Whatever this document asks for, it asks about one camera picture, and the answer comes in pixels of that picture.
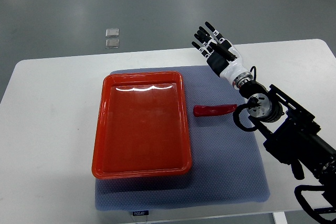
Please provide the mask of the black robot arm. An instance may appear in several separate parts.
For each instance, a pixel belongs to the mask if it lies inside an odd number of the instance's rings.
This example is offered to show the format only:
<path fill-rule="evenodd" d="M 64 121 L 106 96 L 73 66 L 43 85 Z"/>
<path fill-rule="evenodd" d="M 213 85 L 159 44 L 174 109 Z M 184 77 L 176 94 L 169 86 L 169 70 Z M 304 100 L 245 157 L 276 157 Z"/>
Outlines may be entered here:
<path fill-rule="evenodd" d="M 236 126 L 245 132 L 258 130 L 266 139 L 266 151 L 291 166 L 297 180 L 304 179 L 306 167 L 320 185 L 297 186 L 294 194 L 298 203 L 318 223 L 335 223 L 322 216 L 335 212 L 335 149 L 318 136 L 321 128 L 314 115 L 274 85 L 266 90 L 256 80 L 247 78 L 236 86 L 247 99 L 233 113 Z M 313 209 L 304 198 L 304 191 L 321 192 L 331 207 Z"/>

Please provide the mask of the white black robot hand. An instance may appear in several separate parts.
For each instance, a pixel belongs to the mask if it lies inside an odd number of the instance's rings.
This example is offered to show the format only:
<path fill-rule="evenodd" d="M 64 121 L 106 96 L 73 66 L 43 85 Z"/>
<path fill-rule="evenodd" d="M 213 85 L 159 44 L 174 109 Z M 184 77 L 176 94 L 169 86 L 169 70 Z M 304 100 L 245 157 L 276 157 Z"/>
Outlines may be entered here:
<path fill-rule="evenodd" d="M 243 65 L 243 58 L 235 46 L 226 39 L 212 24 L 205 22 L 194 34 L 192 42 L 206 59 L 212 71 L 220 78 L 226 79 L 235 89 L 253 80 L 252 73 Z"/>

